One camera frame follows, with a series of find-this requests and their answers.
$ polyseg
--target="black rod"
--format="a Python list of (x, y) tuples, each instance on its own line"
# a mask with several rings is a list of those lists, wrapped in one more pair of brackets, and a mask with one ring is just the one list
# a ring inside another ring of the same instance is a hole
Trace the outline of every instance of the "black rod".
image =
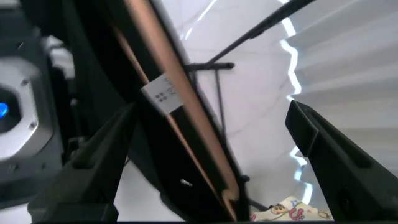
[(231, 45), (229, 45), (219, 54), (210, 59), (206, 64), (211, 65), (215, 63), (218, 59), (224, 57), (224, 55), (228, 54), (230, 51), (235, 49), (237, 46), (241, 45), (243, 42), (247, 41), (248, 39), (253, 39), (257, 37), (267, 29), (273, 27), (274, 25), (276, 25), (286, 17), (291, 16), (293, 13), (297, 12), (298, 10), (302, 9), (303, 7), (305, 7), (306, 5), (310, 4), (313, 1), (315, 0), (290, 0), (288, 3), (284, 4), (278, 10), (273, 12), (269, 17), (265, 18), (258, 25), (253, 27), (243, 36), (241, 36), (238, 40), (235, 40), (235, 42), (233, 42)]
[(215, 74), (216, 74), (218, 105), (220, 107), (222, 134), (223, 134), (223, 138), (226, 140), (226, 126), (225, 126), (225, 117), (224, 117), (223, 95), (221, 94), (220, 75), (218, 74), (217, 69), (215, 70)]

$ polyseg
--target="patterned fabric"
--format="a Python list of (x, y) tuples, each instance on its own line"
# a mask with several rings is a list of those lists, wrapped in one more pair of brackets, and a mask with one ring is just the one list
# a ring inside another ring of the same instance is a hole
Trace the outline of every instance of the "patterned fabric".
[(295, 197), (288, 197), (283, 202), (271, 206), (265, 212), (254, 212), (251, 220), (258, 221), (314, 221), (333, 220), (330, 211), (319, 210), (302, 203)]

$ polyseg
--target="brown strip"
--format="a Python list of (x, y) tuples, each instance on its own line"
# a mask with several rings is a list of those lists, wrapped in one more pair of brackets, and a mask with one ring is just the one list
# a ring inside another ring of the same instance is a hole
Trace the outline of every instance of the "brown strip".
[[(145, 72), (143, 71), (141, 65), (139, 64), (136, 56), (134, 55), (134, 52), (132, 51), (130, 45), (128, 44), (126, 38), (122, 35), (122, 33), (114, 27), (114, 31), (116, 33), (116, 36), (119, 40), (119, 43), (121, 44), (122, 48), (124, 49), (125, 54), (127, 55), (128, 59), (131, 61), (131, 63), (133, 64), (134, 68), (136, 69), (138, 75), (140, 76), (141, 80), (145, 83), (148, 84), (149, 83), (149, 79), (147, 77), (147, 75), (145, 74)], [(221, 202), (213, 184), (211, 183), (211, 180), (209, 179), (209, 177), (207, 176), (205, 170), (202, 168), (202, 166), (200, 165), (198, 159), (196, 158), (196, 156), (194, 155), (192, 149), (190, 148), (190, 146), (188, 145), (187, 140), (184, 138), (183, 134), (181, 133), (181, 130), (179, 129), (177, 123), (175, 122), (174, 118), (171, 117), (171, 115), (166, 115), (166, 119), (169, 122), (169, 124), (171, 125), (171, 127), (173, 128), (174, 132), (176, 133), (177, 137), (179, 138), (179, 140), (182, 142), (185, 150), (188, 152), (188, 155), (191, 157), (192, 161), (195, 163), (196, 167), (198, 168), (199, 172), (201, 173), (201, 175), (203, 176), (203, 178), (205, 179), (206, 183), (209, 185), (211, 191), (214, 193), (215, 197), (217, 198), (217, 200)], [(226, 203), (225, 200), (223, 200), (223, 202), (226, 204), (227, 209), (229, 210), (231, 216), (234, 218), (234, 220), (236, 220), (236, 215), (234, 214), (234, 210), (232, 208), (232, 206), (230, 205), (230, 202)]]
[(155, 16), (153, 8), (151, 8), (149, 2), (146, 0), (124, 0), (124, 2), (158, 66), (167, 74), (173, 82), (174, 87), (180, 93), (185, 111), (221, 171), (224, 181), (228, 186), (223, 192), (223, 199), (228, 207), (231, 208), (231, 205), (227, 203), (228, 200), (237, 200), (239, 198), (237, 181), (222, 150), (221, 144), (190, 85), (182, 65), (167, 40), (160, 22)]

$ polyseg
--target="blue led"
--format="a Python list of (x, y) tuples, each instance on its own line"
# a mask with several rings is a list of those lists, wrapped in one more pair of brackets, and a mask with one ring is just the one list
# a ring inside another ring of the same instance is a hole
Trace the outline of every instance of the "blue led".
[(8, 113), (8, 105), (0, 103), (0, 118), (4, 117)]

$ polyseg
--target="white label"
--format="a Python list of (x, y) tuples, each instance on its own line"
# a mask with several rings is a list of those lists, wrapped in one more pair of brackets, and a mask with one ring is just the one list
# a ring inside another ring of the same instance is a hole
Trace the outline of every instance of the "white label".
[(142, 87), (142, 92), (148, 100), (155, 105), (164, 115), (170, 114), (183, 105), (178, 91), (166, 74), (157, 77)]

